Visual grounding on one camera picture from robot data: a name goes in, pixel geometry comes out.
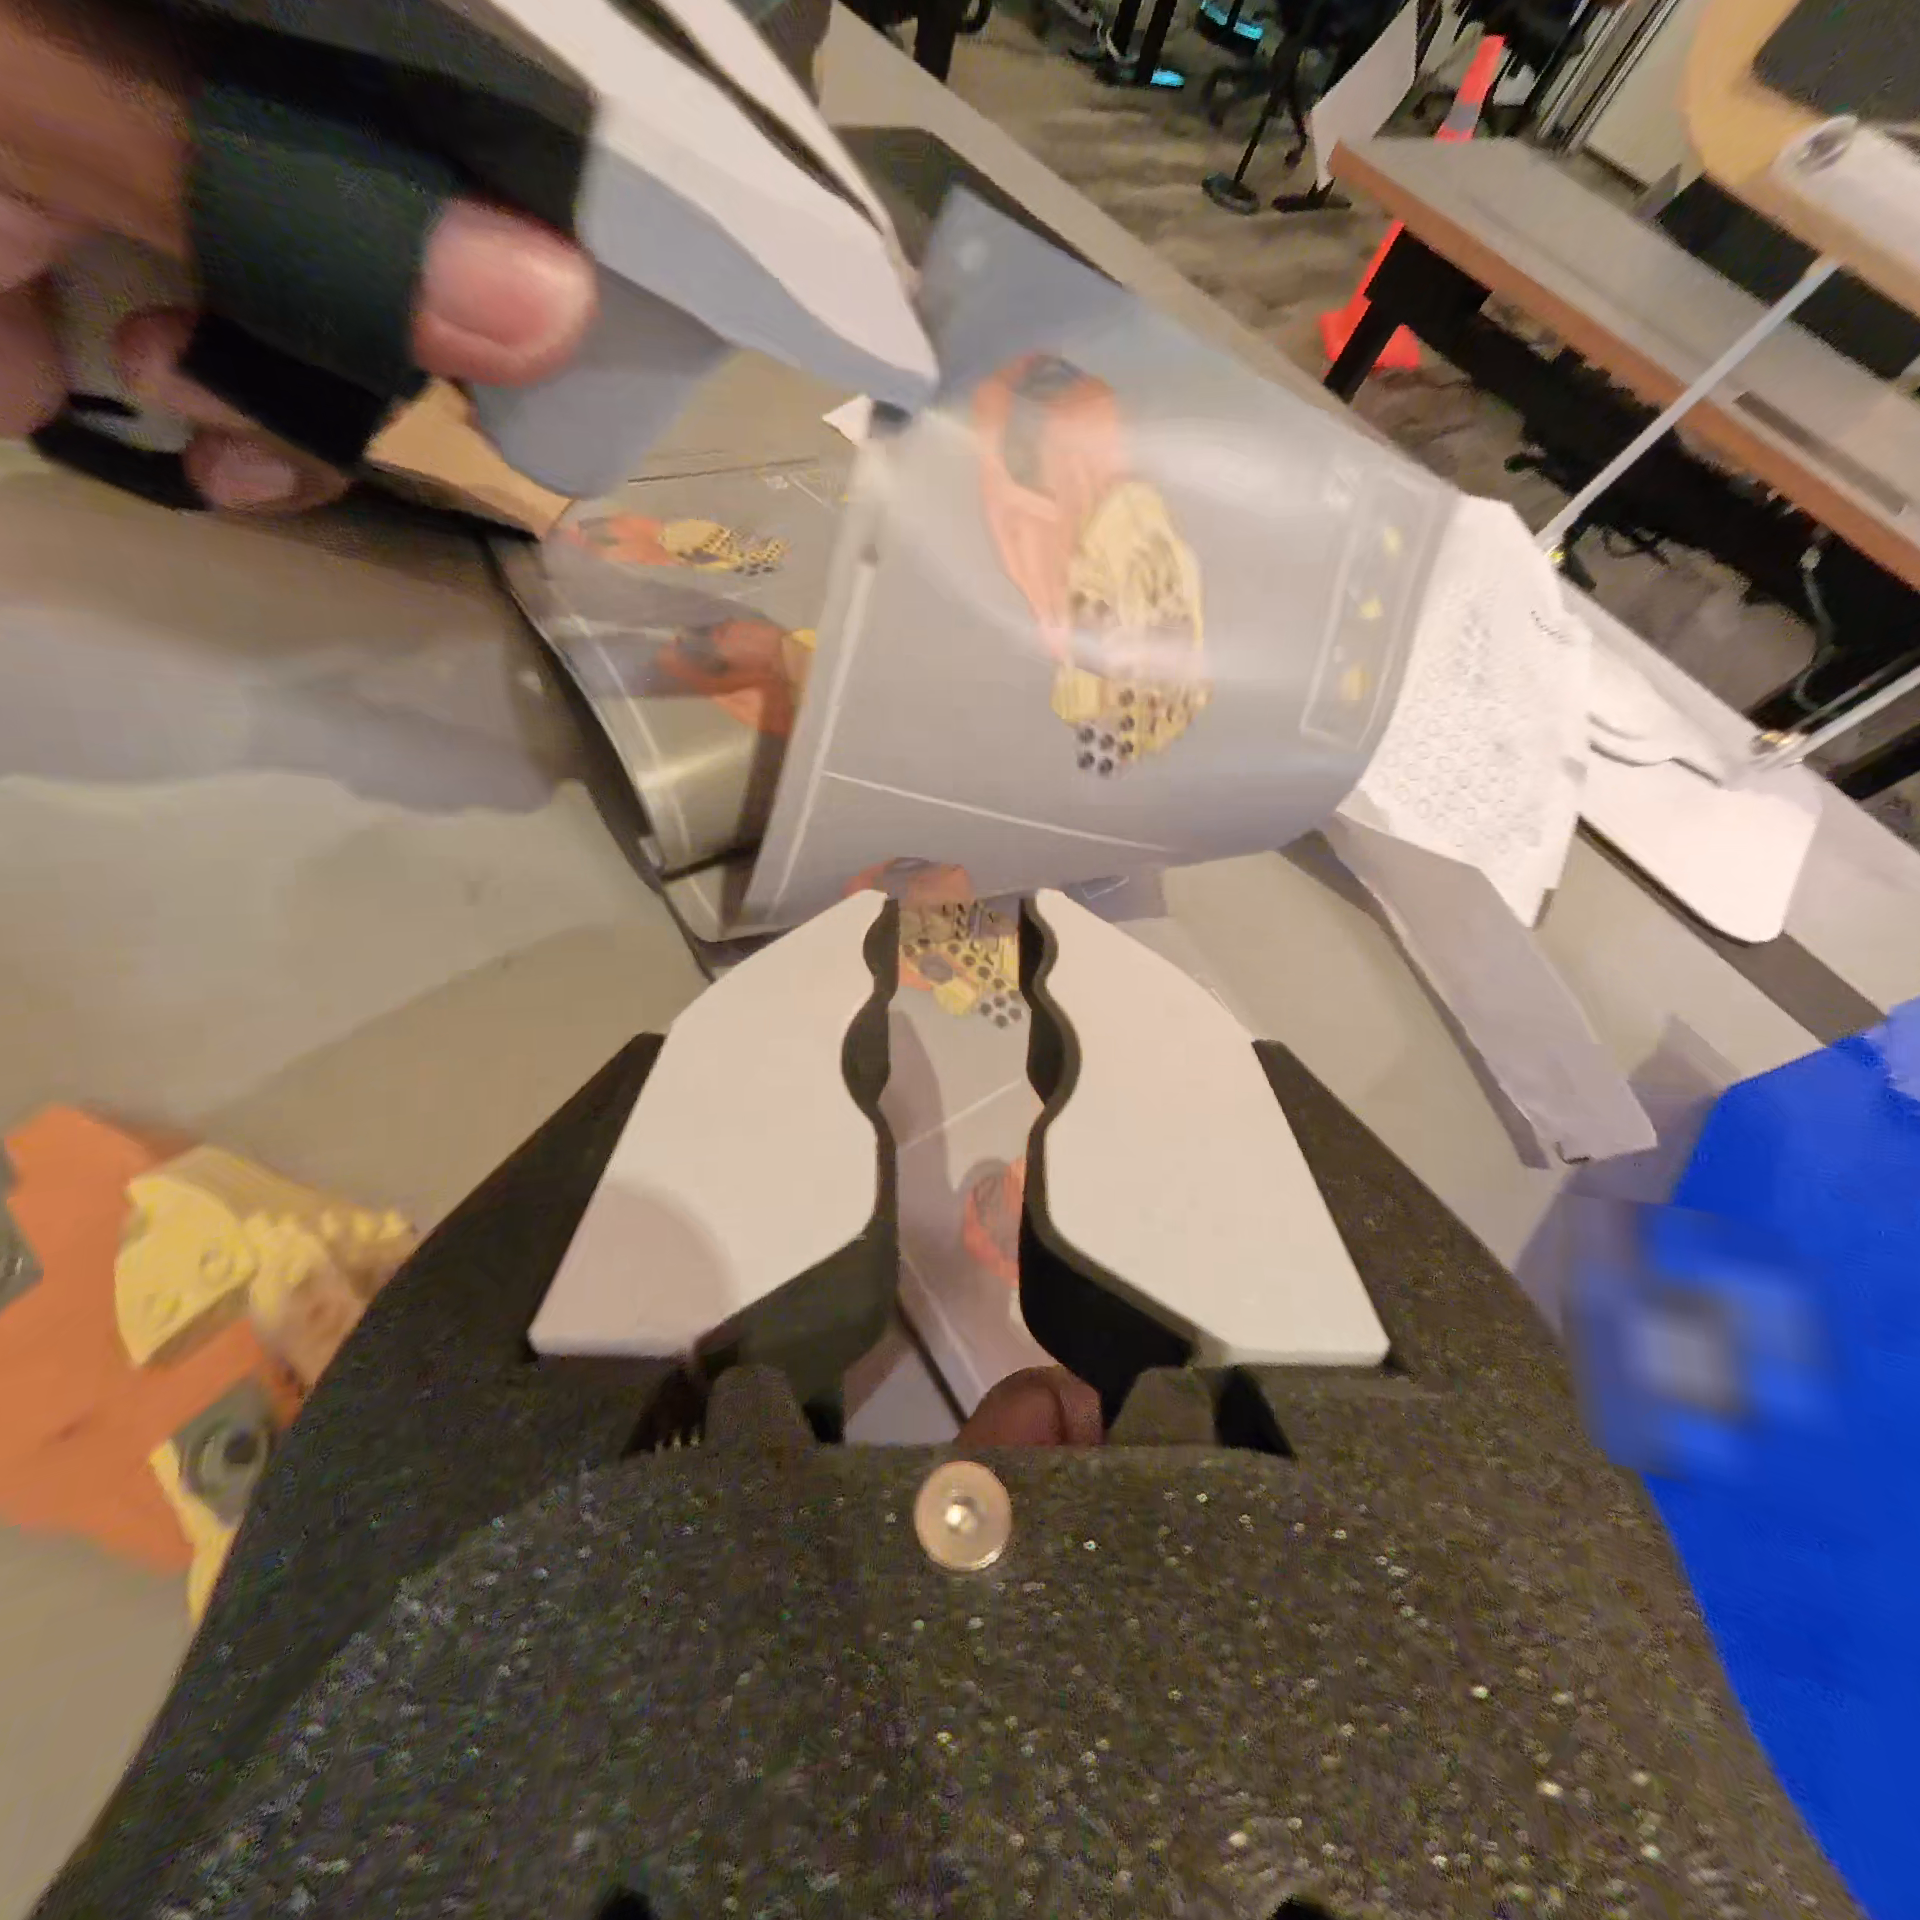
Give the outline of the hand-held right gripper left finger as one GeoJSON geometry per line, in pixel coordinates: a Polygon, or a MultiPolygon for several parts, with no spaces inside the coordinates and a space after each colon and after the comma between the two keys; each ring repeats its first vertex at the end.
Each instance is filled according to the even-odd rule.
{"type": "Polygon", "coordinates": [[[544,1359],[783,1374],[838,1411],[896,1313],[897,906],[857,892],[665,1031],[528,1329],[544,1359]]]}

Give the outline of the white flat tray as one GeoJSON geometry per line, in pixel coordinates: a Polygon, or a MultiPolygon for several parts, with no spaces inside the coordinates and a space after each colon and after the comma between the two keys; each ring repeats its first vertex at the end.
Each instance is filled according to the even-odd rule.
{"type": "Polygon", "coordinates": [[[1628,764],[1590,750],[1582,823],[1694,918],[1740,945],[1816,927],[1868,927],[1915,951],[1915,851],[1820,772],[1756,774],[1757,733],[1740,710],[1607,614],[1596,617],[1600,676],[1636,678],[1648,703],[1711,748],[1721,779],[1683,761],[1628,764]]]}

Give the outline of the wood-edged grey table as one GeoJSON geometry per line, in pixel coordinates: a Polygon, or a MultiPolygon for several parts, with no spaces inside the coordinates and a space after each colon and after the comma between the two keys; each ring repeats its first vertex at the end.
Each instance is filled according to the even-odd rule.
{"type": "MultiPolygon", "coordinates": [[[[1764,315],[1525,141],[1340,141],[1331,174],[1646,404],[1672,403],[1764,315]]],[[[1918,588],[1915,397],[1788,319],[1683,428],[1918,588]]]]}

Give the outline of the white slanted rod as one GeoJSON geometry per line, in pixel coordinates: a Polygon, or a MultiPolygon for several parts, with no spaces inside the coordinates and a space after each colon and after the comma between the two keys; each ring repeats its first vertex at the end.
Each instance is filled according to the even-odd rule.
{"type": "Polygon", "coordinates": [[[1800,273],[1797,284],[1776,303],[1759,310],[1759,315],[1740,332],[1702,370],[1699,370],[1685,388],[1669,395],[1664,410],[1614,455],[1596,478],[1574,492],[1568,503],[1553,515],[1547,526],[1532,538],[1535,551],[1553,567],[1564,563],[1568,538],[1596,508],[1605,493],[1624,478],[1635,465],[1646,458],[1664,436],[1677,429],[1696,407],[1702,403],[1717,404],[1717,391],[1727,382],[1740,365],[1781,332],[1799,309],[1820,292],[1841,268],[1841,255],[1815,254],[1813,263],[1800,273]]]}

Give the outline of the brown cardboard piece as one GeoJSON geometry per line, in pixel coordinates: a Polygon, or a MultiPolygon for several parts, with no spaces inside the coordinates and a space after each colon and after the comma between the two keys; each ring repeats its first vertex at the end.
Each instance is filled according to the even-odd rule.
{"type": "Polygon", "coordinates": [[[513,470],[479,429],[473,403],[431,379],[397,404],[363,452],[363,474],[415,506],[479,519],[516,538],[551,535],[572,499],[513,470]]]}

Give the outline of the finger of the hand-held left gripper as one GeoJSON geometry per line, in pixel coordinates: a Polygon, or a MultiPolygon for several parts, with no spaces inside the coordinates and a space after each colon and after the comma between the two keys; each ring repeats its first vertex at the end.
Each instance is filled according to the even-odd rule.
{"type": "Polygon", "coordinates": [[[476,421],[526,481],[601,497],[735,353],[912,411],[939,386],[881,212],[808,178],[723,102],[653,127],[603,97],[576,241],[596,310],[565,369],[471,386],[476,421]]]}
{"type": "Polygon", "coordinates": [[[592,93],[592,146],[748,238],[865,233],[889,212],[811,92],[733,5],[504,3],[592,93]]]}

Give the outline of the person's left hand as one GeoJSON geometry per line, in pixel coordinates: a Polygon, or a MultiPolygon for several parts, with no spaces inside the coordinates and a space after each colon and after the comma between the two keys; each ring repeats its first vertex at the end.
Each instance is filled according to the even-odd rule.
{"type": "Polygon", "coordinates": [[[150,252],[183,294],[108,356],[188,422],[177,500],[300,511],[343,493],[431,379],[556,375],[596,310],[573,227],[459,191],[439,162],[209,79],[156,5],[4,5],[4,441],[70,414],[62,268],[150,252]]]}

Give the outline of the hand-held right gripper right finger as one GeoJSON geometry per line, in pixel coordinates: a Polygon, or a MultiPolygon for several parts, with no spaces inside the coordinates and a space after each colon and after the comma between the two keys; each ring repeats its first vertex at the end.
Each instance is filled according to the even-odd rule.
{"type": "Polygon", "coordinates": [[[1019,1309],[1123,1404],[1159,1370],[1379,1371],[1385,1324],[1253,1031],[1176,951],[1064,892],[1021,902],[1019,1309]]]}

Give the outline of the tan curved board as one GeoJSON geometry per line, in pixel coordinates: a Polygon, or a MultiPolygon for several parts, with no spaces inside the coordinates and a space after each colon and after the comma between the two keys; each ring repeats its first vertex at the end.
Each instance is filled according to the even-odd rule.
{"type": "Polygon", "coordinates": [[[1915,3],[1715,3],[1683,78],[1686,139],[1707,178],[1909,313],[1915,60],[1915,3]]]}

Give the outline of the white circle-print paper bag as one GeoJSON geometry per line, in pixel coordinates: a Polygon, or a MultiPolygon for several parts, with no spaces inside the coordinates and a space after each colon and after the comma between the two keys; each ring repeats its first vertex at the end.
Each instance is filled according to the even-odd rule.
{"type": "Polygon", "coordinates": [[[1592,633],[1502,500],[1457,497],[1396,703],[1344,825],[1451,859],[1535,927],[1564,878],[1590,753],[1592,633]]]}

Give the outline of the large blue plastic bin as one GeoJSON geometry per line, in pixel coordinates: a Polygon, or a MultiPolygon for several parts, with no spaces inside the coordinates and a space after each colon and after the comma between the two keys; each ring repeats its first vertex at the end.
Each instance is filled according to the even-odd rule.
{"type": "Polygon", "coordinates": [[[1564,1295],[1744,1716],[1869,1915],[1918,1913],[1918,1004],[1727,1089],[1564,1295]]]}

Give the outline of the grey brick instruction booklet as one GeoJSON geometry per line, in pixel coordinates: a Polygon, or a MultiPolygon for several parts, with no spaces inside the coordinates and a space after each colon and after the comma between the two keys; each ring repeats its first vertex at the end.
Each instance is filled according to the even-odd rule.
{"type": "Polygon", "coordinates": [[[943,386],[855,447],[689,452],[503,543],[689,940],[901,900],[903,1019],[966,1107],[903,1180],[903,1313],[959,1402],[1016,1307],[1016,907],[1284,849],[1375,754],[1457,497],[953,187],[921,261],[943,386]]]}

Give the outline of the grey desk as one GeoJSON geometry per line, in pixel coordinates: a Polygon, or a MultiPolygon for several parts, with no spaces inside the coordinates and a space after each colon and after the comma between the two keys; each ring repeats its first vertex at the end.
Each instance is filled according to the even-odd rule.
{"type": "MultiPolygon", "coordinates": [[[[897,101],[919,92],[939,105],[932,126],[857,131],[884,174],[919,162],[903,175],[908,197],[932,195],[939,159],[958,162],[943,197],[992,183],[968,162],[987,157],[979,139],[995,127],[864,27],[832,27],[828,58],[840,55],[877,87],[889,67],[897,101]]],[[[921,407],[735,353],[635,478],[572,509],[689,452],[761,465],[855,447],[884,411],[935,403],[943,359],[921,292],[931,222],[919,259],[897,250],[939,369],[921,407]]],[[[669,1014],[641,1047],[641,1081],[713,981],[829,906],[879,892],[846,889],[751,945],[689,940],[641,852],[632,781],[499,565],[503,543],[540,540],[415,506],[368,481],[363,460],[343,493],[300,511],[177,500],[188,422],[131,393],[108,349],[115,322],[183,287],[150,252],[93,243],[55,291],[76,404],[4,455],[4,1132],[76,1107],[325,1191],[344,1175],[377,1203],[440,1201],[449,1215],[449,1178],[508,1140],[504,1121],[471,1115],[473,1095],[501,1092],[512,1121],[529,1121],[536,1098],[559,1092],[559,1071],[585,1063],[576,1041],[609,1041],[615,1017],[669,1014]]],[[[1641,681],[1601,678],[1590,659],[1587,774],[1592,750],[1721,779],[1711,748],[1656,714],[1641,681]]],[[[1179,954],[1267,1065],[1288,1049],[1352,1092],[1359,1055],[1401,1054],[1399,1006],[1335,987],[1335,961],[1369,962],[1391,942],[1414,971],[1331,849],[1337,810],[1284,849],[1196,859],[1101,895],[1037,892],[1064,892],[1179,954]]],[[[1636,1098],[1669,1068],[1696,1071],[1686,1142],[1727,1089],[1887,1014],[1864,1002],[1860,1019],[1793,1054],[1707,1051],[1721,1019],[1707,1012],[1709,981],[1672,986],[1669,969],[1692,969],[1704,942],[1669,931],[1685,907],[1654,884],[1582,823],[1579,798],[1564,878],[1528,935],[1636,1098]]],[[[1035,1098],[1021,902],[1012,1092],[1035,1098]]],[[[1417,991],[1446,1023],[1421,981],[1417,991]]],[[[879,1110],[897,1213],[904,1178],[955,1191],[964,1122],[981,1108],[931,1124],[901,1115],[901,1092],[927,1071],[901,986],[889,1026],[879,1110]]],[[[1457,1045],[1449,1023],[1446,1037],[1457,1045]]],[[[1492,1124],[1470,1058],[1456,1077],[1468,1124],[1492,1124]]],[[[509,1257],[528,1295],[512,1309],[508,1359],[563,1387],[617,1364],[665,1370],[702,1402],[708,1382],[672,1359],[544,1359],[528,1337],[635,1095],[615,1095],[613,1142],[585,1150],[583,1195],[565,1198],[557,1172],[535,1175],[549,1252],[509,1257]]],[[[1015,1138],[1023,1151],[1037,1110],[1035,1098],[1015,1138]]]]}

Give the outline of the orange and yellow brick model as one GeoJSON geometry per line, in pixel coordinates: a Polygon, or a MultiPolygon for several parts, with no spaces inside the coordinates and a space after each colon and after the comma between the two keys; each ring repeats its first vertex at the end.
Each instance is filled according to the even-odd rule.
{"type": "Polygon", "coordinates": [[[3,1509],[180,1578],[201,1620],[413,1225],[76,1107],[4,1132],[3,1509]]]}

